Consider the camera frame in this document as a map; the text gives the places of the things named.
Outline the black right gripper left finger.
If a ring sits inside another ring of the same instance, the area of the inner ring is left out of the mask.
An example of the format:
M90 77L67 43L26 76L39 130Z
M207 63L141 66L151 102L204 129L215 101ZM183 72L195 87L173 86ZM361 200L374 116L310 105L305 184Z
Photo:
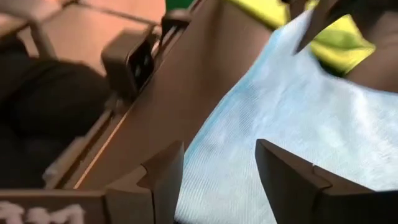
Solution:
M109 224L174 224L184 144L175 141L106 186Z

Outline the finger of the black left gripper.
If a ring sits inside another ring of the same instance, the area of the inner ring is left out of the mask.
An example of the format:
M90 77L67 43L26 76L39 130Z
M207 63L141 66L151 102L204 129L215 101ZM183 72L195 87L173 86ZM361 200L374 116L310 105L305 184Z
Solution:
M304 49L322 30L349 13L351 0L319 0L312 9L307 30L299 42L296 52Z

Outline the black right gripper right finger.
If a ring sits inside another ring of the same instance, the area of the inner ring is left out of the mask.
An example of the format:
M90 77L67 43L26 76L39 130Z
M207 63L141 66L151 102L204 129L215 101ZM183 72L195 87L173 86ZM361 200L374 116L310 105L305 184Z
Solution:
M256 141L255 157L277 224L354 224L354 197L373 192L265 139Z

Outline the lime green microfiber towel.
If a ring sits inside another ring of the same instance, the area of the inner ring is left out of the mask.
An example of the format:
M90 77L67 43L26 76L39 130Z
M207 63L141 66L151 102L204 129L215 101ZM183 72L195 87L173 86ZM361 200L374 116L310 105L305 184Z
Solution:
M274 30L290 21L289 7L281 0L229 1ZM322 30L311 41L311 48L322 65L339 77L345 77L375 50L373 44L360 34L350 15L339 18Z

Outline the bright blue microfiber towel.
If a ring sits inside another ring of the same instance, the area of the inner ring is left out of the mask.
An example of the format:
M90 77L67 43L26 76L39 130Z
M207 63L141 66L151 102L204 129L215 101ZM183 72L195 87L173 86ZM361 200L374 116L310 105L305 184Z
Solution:
M266 139L373 190L398 189L398 94L324 71L295 49L312 13L276 30L185 153L179 224L277 224L255 144Z

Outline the black padded seat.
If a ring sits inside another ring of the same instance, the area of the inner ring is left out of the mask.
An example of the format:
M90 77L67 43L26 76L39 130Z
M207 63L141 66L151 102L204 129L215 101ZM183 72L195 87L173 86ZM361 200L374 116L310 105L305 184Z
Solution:
M46 168L104 111L111 94L87 65L29 55L0 38L0 189L42 188Z

